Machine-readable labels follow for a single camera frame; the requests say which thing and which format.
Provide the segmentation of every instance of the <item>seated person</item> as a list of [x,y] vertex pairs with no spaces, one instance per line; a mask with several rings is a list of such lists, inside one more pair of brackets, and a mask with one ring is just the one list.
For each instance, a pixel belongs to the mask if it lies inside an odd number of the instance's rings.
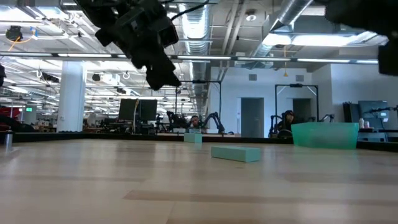
[[189,126],[189,128],[198,128],[198,129],[200,129],[199,117],[196,116],[196,115],[193,115],[193,116],[191,117],[190,124],[191,124],[191,125]]
[[284,113],[284,120],[279,122],[277,125],[278,131],[289,130],[292,131],[292,124],[294,124],[294,113],[291,110],[287,110]]

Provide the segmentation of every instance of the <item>person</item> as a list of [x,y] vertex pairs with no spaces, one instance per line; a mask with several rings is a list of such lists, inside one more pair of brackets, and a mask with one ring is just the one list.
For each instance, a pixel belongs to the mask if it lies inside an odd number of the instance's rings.
[[278,123],[278,131],[289,130],[292,131],[292,124],[294,124],[294,113],[292,110],[287,110],[284,113],[284,120]]
[[199,117],[198,116],[193,115],[191,117],[191,122],[190,123],[191,123],[190,128],[200,128]]
[[4,84],[4,79],[7,78],[5,68],[0,64],[0,87]]

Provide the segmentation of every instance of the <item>ductwork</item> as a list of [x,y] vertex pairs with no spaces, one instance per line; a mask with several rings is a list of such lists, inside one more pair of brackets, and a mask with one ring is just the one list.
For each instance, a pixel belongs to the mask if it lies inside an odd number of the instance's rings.
[[[282,2],[279,15],[276,19],[268,17],[266,19],[265,29],[263,29],[263,40],[268,36],[269,32],[288,26],[295,22],[313,0],[284,0]],[[252,57],[265,57],[273,48],[273,45],[259,44],[257,49],[251,54]]]
[[[179,4],[180,12],[195,7],[198,4]],[[186,39],[207,39],[210,36],[210,6],[206,5],[193,12],[182,16],[182,30]],[[206,55],[209,51],[208,42],[185,42],[185,48],[189,55]],[[206,75],[206,63],[190,63],[190,75],[192,80],[204,80]],[[193,85],[198,113],[202,114],[206,102],[206,94],[203,95],[203,88],[206,85]]]

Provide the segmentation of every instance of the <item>bottle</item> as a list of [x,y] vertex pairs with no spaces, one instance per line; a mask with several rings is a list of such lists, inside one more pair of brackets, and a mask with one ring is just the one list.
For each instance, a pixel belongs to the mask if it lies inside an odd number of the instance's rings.
[[364,128],[365,128],[364,124],[365,124],[364,119],[363,119],[363,118],[360,118],[360,119],[359,119],[359,128],[360,128],[360,129],[364,129]]

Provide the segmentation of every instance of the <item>teal object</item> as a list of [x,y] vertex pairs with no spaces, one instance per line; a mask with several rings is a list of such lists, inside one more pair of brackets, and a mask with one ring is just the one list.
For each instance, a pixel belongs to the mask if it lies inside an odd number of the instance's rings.
[[184,142],[201,143],[201,134],[197,133],[185,133]]
[[211,156],[220,159],[229,159],[241,162],[259,161],[261,153],[259,148],[236,146],[212,146]]
[[308,122],[293,124],[295,146],[327,149],[356,149],[358,123]]

